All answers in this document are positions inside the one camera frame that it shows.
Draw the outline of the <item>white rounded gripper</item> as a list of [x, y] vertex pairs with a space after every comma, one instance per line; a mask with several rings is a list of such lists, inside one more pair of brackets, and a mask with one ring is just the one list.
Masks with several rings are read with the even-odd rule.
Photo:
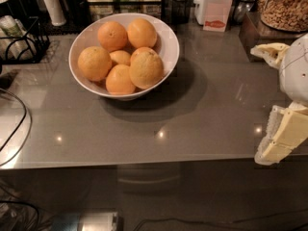
[[308, 139], [308, 34], [291, 46], [279, 42], [255, 45], [250, 54], [270, 67], [280, 67], [280, 89], [294, 101], [288, 108], [274, 105], [269, 113], [266, 135], [254, 161], [270, 166], [280, 163]]

